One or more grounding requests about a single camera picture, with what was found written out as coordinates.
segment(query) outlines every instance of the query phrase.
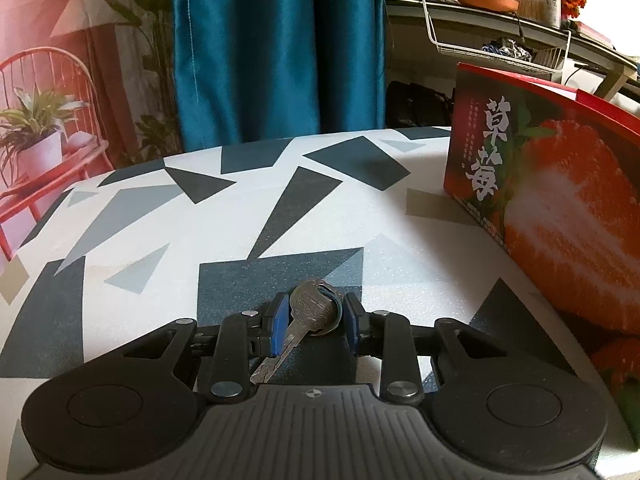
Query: key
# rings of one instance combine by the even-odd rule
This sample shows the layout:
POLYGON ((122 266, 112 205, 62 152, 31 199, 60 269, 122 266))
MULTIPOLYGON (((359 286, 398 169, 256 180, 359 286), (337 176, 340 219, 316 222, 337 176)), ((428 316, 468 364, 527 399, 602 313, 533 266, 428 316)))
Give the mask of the key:
POLYGON ((252 383, 267 383, 308 332, 326 329, 324 333, 328 333, 338 326, 340 323, 338 314, 341 314, 342 310, 338 309, 332 300, 321 294, 318 286, 324 286, 337 296, 328 283, 319 279, 305 280, 296 287, 289 298, 293 321, 287 328, 282 354, 277 357, 267 357, 251 375, 252 383))

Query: red chair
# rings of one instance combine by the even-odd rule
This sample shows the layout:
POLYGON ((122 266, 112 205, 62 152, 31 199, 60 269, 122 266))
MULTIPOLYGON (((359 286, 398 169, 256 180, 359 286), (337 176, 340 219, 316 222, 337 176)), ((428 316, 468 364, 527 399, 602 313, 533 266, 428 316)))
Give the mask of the red chair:
MULTIPOLYGON (((87 102, 86 107, 74 112, 75 121, 65 123, 62 144, 71 147, 74 142, 69 144, 67 141, 76 132, 86 132, 93 137, 77 150, 66 150, 61 164, 36 178, 21 173, 17 160, 6 160, 6 151, 0 152, 0 164, 7 161, 4 172, 0 173, 0 248, 7 260, 17 249, 10 247, 7 241, 3 224, 8 219, 29 209, 37 222, 72 183, 113 170, 106 155, 109 143, 102 134, 95 86, 80 59, 51 46, 19 52, 0 64, 0 108, 19 107, 14 88, 21 88, 32 95, 35 88, 40 92, 55 90, 64 95, 71 94, 77 101, 87 102)), ((25 236, 26 233, 20 237, 24 240, 25 236)))

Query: wire rack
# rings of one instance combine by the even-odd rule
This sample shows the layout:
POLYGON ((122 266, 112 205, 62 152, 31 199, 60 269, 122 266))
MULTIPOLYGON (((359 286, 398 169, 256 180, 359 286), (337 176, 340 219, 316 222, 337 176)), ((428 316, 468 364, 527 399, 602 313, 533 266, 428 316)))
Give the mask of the wire rack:
POLYGON ((490 60, 506 64, 519 72, 528 73, 535 76, 550 76, 552 80, 559 80, 562 77, 562 67, 569 56, 569 47, 571 45, 571 31, 568 31, 566 45, 553 48, 539 50, 533 59, 533 62, 513 59, 512 57, 501 56, 492 52, 485 52, 477 48, 468 46, 443 43, 438 41, 436 30, 433 26, 433 20, 427 8, 427 1, 422 0, 422 8, 424 9, 424 19, 427 25, 427 34, 429 40, 436 47, 438 53, 444 56, 453 56, 468 60, 490 60))

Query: teal curtain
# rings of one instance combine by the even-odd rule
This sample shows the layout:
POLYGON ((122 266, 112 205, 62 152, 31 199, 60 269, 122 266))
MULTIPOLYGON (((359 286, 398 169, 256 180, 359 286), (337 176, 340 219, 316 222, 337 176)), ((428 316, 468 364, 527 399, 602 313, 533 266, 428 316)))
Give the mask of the teal curtain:
POLYGON ((384 126, 384 0, 173 0, 188 151, 384 126))

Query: key ring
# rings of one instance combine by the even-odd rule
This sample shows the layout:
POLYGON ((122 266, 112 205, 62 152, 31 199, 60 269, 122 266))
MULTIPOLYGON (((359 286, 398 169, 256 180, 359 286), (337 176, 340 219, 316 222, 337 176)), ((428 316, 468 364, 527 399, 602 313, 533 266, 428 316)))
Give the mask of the key ring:
POLYGON ((330 332, 333 332, 336 328, 338 328, 338 325, 340 325, 340 320, 342 319, 342 301, 340 300, 340 294, 326 282, 320 282, 317 288, 320 294, 322 294, 326 298, 329 298, 335 303, 335 306, 338 308, 338 313, 335 316, 335 321, 329 327, 323 330, 319 330, 318 332, 309 332, 308 335, 311 336, 327 335, 330 332))

